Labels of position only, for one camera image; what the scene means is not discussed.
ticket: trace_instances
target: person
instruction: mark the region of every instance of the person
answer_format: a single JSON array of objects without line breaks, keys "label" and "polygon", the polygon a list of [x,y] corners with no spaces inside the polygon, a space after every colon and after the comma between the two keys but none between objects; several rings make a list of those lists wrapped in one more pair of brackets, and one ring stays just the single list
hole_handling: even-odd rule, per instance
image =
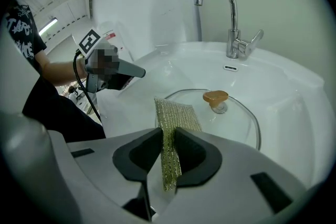
[{"label": "person", "polygon": [[[60,96],[55,86],[76,80],[72,62],[50,62],[31,10],[12,0],[6,10],[7,29],[22,55],[40,74],[23,108],[23,114],[42,123],[46,129],[60,132],[65,141],[77,142],[106,138],[103,128],[79,110],[68,98]],[[87,73],[84,59],[77,60],[80,78]]]}]

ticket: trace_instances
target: black cable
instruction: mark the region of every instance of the black cable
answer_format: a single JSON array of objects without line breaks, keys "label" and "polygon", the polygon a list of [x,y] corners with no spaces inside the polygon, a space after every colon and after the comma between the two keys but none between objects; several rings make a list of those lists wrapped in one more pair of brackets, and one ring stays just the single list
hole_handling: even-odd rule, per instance
[{"label": "black cable", "polygon": [[73,60],[74,60],[74,61],[73,61],[73,70],[74,70],[74,72],[75,72],[76,79],[77,79],[79,85],[81,86],[81,88],[83,89],[83,92],[84,92],[84,94],[86,95],[86,97],[87,97],[87,99],[88,99],[88,101],[89,101],[89,103],[90,103],[90,105],[91,105],[93,111],[94,111],[95,114],[97,115],[97,118],[98,118],[99,121],[101,122],[100,115],[98,114],[98,111],[97,111],[97,109],[95,108],[95,105],[93,104],[91,98],[89,97],[88,91],[87,91],[86,88],[83,86],[83,83],[81,82],[80,77],[79,77],[79,75],[78,75],[78,71],[77,71],[77,63],[76,63],[76,60],[77,60],[78,55],[80,55],[80,51],[76,51],[75,57],[74,57],[74,59],[73,59]]}]

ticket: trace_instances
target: chrome faucet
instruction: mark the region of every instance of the chrome faucet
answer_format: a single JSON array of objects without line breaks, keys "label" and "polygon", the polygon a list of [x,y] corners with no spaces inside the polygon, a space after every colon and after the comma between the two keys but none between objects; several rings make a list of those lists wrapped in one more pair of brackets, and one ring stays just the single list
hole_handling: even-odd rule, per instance
[{"label": "chrome faucet", "polygon": [[[256,36],[250,41],[245,41],[240,38],[240,30],[238,30],[237,22],[237,4],[236,0],[229,0],[231,7],[231,29],[229,29],[228,41],[226,46],[226,56],[228,58],[238,58],[239,52],[245,57],[249,56],[256,48],[257,43],[264,35],[263,30],[259,30]],[[196,6],[202,6],[203,0],[195,0]]]}]

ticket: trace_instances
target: gold scrub pad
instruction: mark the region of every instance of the gold scrub pad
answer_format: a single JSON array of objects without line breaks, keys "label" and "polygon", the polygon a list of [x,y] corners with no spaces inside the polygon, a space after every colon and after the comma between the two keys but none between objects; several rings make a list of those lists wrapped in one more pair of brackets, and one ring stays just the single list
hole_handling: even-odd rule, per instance
[{"label": "gold scrub pad", "polygon": [[154,98],[156,117],[159,127],[163,130],[161,151],[163,188],[165,191],[176,187],[176,180],[181,175],[179,157],[174,147],[176,127],[201,131],[192,105],[179,104],[166,99]]}]

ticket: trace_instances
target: faucet handle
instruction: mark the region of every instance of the faucet handle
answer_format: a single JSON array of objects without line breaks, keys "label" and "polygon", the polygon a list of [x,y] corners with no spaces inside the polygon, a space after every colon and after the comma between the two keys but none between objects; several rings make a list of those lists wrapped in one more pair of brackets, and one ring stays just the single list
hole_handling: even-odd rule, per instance
[{"label": "faucet handle", "polygon": [[243,53],[245,56],[249,56],[252,51],[256,48],[258,42],[263,38],[264,31],[259,30],[255,37],[251,40],[251,42],[247,42],[245,40],[239,40],[238,42],[238,50]]}]

